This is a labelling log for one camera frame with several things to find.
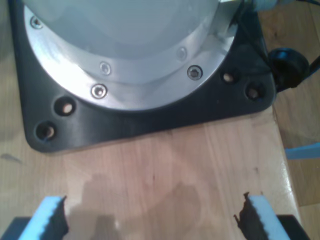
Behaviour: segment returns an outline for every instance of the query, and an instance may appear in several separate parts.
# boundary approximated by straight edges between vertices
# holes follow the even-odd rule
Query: wooden surface
[[[244,239],[243,193],[298,216],[273,111],[45,155],[24,137],[0,0],[0,235],[44,196],[67,195],[67,240]]]
[[[291,47],[310,62],[320,55],[320,7],[294,2],[260,14],[269,50]],[[274,110],[287,148],[320,142],[320,72],[277,96]],[[320,158],[288,161],[303,226],[320,239]]]
[[[311,63],[320,55],[320,7],[293,2],[260,14],[267,48],[293,48]],[[274,110],[284,147],[320,142],[320,71],[278,94]]]

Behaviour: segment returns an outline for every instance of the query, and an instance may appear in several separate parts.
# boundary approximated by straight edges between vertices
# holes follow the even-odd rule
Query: wooden table
[[[0,0],[0,235],[67,195],[67,240],[244,239],[234,214],[264,194],[299,218],[271,108],[90,149],[32,150],[24,136],[6,0]]]

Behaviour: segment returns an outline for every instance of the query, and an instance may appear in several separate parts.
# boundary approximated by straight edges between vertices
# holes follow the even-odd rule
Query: wooden floor
[[[320,55],[320,7],[294,2],[260,14],[268,50],[290,47],[309,62]],[[320,142],[320,72],[296,89],[280,93],[274,104],[283,145]],[[320,239],[320,158],[288,161],[301,219],[312,240]]]

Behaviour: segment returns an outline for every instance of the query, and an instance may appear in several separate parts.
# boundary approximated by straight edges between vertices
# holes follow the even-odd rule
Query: bolt hole
[[[38,139],[47,142],[56,136],[56,127],[52,122],[45,121],[36,127],[35,134]]]
[[[179,50],[176,53],[176,56],[177,56],[178,60],[180,60],[180,61],[186,60],[187,55],[188,55],[188,53],[187,53],[187,49],[185,47],[179,48]]]
[[[248,99],[259,102],[265,97],[266,89],[262,83],[254,82],[246,87],[245,94]]]
[[[70,116],[76,110],[76,102],[68,96],[58,98],[54,103],[54,111],[62,117]]]
[[[96,87],[94,89],[94,94],[97,96],[102,96],[104,94],[104,89],[102,87]]]
[[[190,75],[193,78],[197,78],[199,76],[199,72],[198,72],[198,70],[194,69],[194,70],[191,70]]]
[[[101,70],[101,73],[102,73],[103,75],[110,75],[110,73],[111,73],[111,66],[110,66],[108,63],[102,61],[102,62],[100,63],[100,70]]]
[[[241,78],[241,73],[236,68],[234,68],[229,71],[221,72],[220,78],[226,84],[236,84]]]

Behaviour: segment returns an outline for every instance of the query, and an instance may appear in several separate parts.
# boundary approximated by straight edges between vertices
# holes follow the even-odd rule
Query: metal mounting plate
[[[25,137],[37,151],[62,151],[256,113],[275,99],[272,74],[238,31],[220,68],[188,97],[163,108],[138,112],[94,106],[67,92],[42,68],[29,45],[22,1],[8,2]],[[252,38],[265,48],[258,16],[247,14],[243,22]],[[225,73],[234,77],[233,83],[223,80]],[[260,97],[248,97],[252,88]],[[64,99],[72,102],[70,114],[61,114],[56,108]]]
[[[144,111],[171,104],[198,89],[217,70],[234,40],[237,27],[217,37],[207,34],[203,21],[176,45],[144,58],[112,58],[97,55],[66,42],[43,23],[32,27],[34,14],[24,7],[24,23],[30,46],[45,71],[59,85],[80,99],[120,111]],[[108,68],[100,72],[101,63]],[[189,66],[199,65],[203,76],[190,80]],[[103,84],[107,94],[94,98],[91,88]]]

